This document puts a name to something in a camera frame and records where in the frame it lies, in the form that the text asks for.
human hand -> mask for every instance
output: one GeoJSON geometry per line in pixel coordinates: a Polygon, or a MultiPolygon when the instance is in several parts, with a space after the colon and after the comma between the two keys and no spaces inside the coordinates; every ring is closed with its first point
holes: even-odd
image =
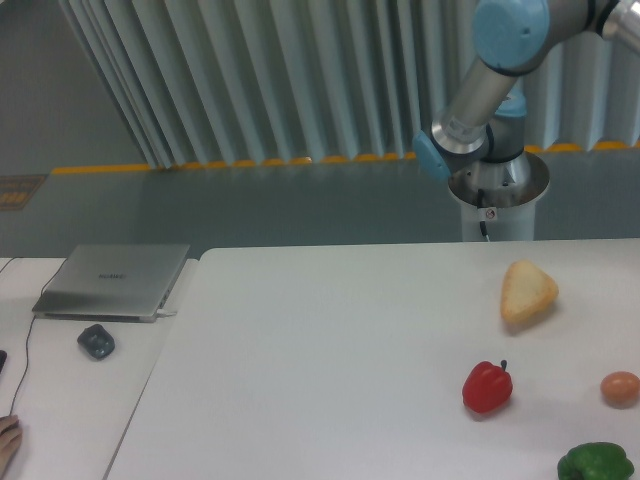
{"type": "Polygon", "coordinates": [[[18,425],[18,417],[12,415],[0,418],[0,478],[21,443],[22,429],[18,425]]]}

laptop lid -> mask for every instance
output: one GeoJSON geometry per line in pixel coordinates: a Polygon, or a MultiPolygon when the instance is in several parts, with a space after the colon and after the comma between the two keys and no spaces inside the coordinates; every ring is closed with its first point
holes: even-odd
{"type": "Polygon", "coordinates": [[[79,245],[33,307],[49,318],[155,320],[188,245],[79,245]]]}

gray wall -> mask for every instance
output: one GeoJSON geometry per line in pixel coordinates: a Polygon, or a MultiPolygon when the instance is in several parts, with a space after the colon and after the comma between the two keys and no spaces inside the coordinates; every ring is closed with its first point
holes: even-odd
{"type": "Polygon", "coordinates": [[[0,5],[0,175],[144,162],[56,0],[0,5]]]}

egg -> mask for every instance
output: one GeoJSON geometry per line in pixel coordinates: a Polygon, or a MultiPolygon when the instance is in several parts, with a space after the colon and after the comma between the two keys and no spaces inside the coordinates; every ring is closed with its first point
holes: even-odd
{"type": "Polygon", "coordinates": [[[630,407],[640,396],[640,378],[630,372],[614,372],[602,380],[600,391],[610,405],[630,407]]]}

yellow tape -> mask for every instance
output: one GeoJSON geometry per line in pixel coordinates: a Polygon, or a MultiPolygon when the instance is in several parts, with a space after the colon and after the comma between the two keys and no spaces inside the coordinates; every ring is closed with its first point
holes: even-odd
{"type": "MultiPolygon", "coordinates": [[[[622,142],[599,142],[594,147],[593,150],[603,151],[603,150],[626,150],[630,148],[640,148],[640,142],[636,143],[634,146],[628,146],[622,142]]],[[[525,151],[529,153],[559,153],[559,152],[581,152],[583,151],[578,145],[572,143],[559,143],[556,145],[552,145],[549,148],[542,149],[535,145],[528,145],[525,147],[525,151]]],[[[407,152],[404,156],[405,160],[415,160],[416,155],[414,152],[407,152]]],[[[390,162],[400,160],[400,157],[396,153],[385,153],[382,156],[373,155],[373,154],[362,154],[357,155],[353,161],[358,163],[366,163],[366,162],[390,162]]],[[[310,165],[313,161],[309,157],[298,157],[293,158],[289,162],[285,162],[280,158],[269,158],[258,165],[253,160],[238,160],[234,162],[231,167],[235,168],[251,168],[256,166],[264,166],[264,167],[281,167],[284,165],[310,165]]],[[[343,164],[349,163],[349,159],[340,155],[332,155],[323,158],[320,163],[325,164],[343,164]]],[[[215,162],[209,162],[206,165],[202,165],[197,162],[187,163],[185,165],[176,165],[171,167],[169,170],[204,170],[211,168],[228,168],[225,162],[219,160],[215,162]]],[[[73,174],[87,174],[87,173],[123,173],[123,172],[149,172],[155,171],[151,167],[145,164],[133,164],[133,165],[98,165],[98,166],[87,166],[87,167],[58,167],[54,168],[51,171],[51,175],[73,175],[73,174]]]]}

